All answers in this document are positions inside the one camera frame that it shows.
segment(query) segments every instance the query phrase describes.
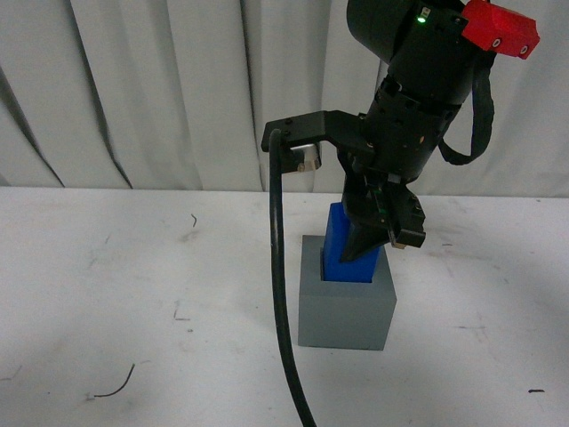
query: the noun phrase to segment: black wire scrap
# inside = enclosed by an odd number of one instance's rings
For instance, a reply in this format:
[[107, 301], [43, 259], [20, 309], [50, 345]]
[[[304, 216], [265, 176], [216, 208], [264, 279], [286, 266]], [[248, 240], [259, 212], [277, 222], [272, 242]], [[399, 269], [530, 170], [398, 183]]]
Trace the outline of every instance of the black wire scrap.
[[132, 375], [132, 371], [133, 371], [133, 370], [134, 370], [134, 364], [132, 364], [132, 366], [131, 366], [131, 370], [130, 370], [130, 372], [128, 373], [128, 376], [126, 377], [126, 381], [124, 382], [123, 385], [121, 385], [121, 386], [118, 388], [118, 390], [113, 391], [112, 393], [109, 393], [109, 394], [93, 394], [93, 397], [94, 397], [94, 398], [108, 398], [109, 396], [114, 396], [115, 394], [117, 394], [120, 390], [122, 390], [122, 389], [126, 386], [126, 384], [128, 383], [128, 380], [131, 379], [131, 375]]

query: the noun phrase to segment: white backdrop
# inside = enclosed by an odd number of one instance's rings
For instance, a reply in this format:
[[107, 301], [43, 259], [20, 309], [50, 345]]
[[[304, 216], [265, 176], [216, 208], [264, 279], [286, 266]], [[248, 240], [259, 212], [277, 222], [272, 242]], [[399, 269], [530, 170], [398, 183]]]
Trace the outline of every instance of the white backdrop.
[[[366, 112], [380, 61], [347, 0], [3, 0], [0, 185], [262, 190], [264, 124]], [[419, 194], [568, 197], [565, 2], [496, 0], [538, 21], [529, 60], [491, 76], [493, 140], [468, 166], [435, 152]], [[446, 136], [468, 151], [471, 107]], [[341, 191], [332, 147], [289, 191]]]

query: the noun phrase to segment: blue block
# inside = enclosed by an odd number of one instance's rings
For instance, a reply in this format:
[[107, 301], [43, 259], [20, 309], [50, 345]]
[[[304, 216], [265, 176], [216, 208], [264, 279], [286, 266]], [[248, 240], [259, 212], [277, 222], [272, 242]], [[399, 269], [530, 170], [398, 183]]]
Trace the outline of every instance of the blue block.
[[323, 280], [328, 282], [372, 283], [380, 247], [354, 261], [340, 262], [344, 246], [348, 241], [350, 225], [342, 203], [332, 203], [324, 241]]

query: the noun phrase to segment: robotic arm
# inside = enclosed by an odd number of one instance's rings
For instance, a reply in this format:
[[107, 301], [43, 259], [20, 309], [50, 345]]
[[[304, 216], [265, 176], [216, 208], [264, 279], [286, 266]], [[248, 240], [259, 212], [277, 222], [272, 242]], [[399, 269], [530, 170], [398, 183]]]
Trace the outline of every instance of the robotic arm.
[[[342, 204], [352, 228], [342, 261], [388, 242], [420, 247], [425, 215], [406, 187], [439, 147], [446, 161], [479, 157], [492, 133], [490, 68], [496, 53], [526, 59], [539, 43], [535, 21], [470, 0], [349, 0], [352, 35], [389, 64], [367, 114], [319, 111], [267, 123], [261, 147], [280, 129], [282, 172], [320, 166], [320, 141], [338, 151], [346, 173]], [[471, 154], [444, 141], [462, 103], [473, 92]]]

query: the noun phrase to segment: white tabletop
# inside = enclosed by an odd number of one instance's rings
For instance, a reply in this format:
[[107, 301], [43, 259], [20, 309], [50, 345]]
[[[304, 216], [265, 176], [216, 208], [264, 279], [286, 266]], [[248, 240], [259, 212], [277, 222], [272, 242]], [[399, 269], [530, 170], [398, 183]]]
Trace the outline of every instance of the white tabletop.
[[[338, 199], [284, 198], [294, 342], [301, 236]], [[569, 425], [569, 201], [421, 202], [423, 248], [387, 249], [385, 351], [295, 346], [318, 426]], [[1, 426], [300, 425], [267, 194], [2, 188], [0, 206]]]

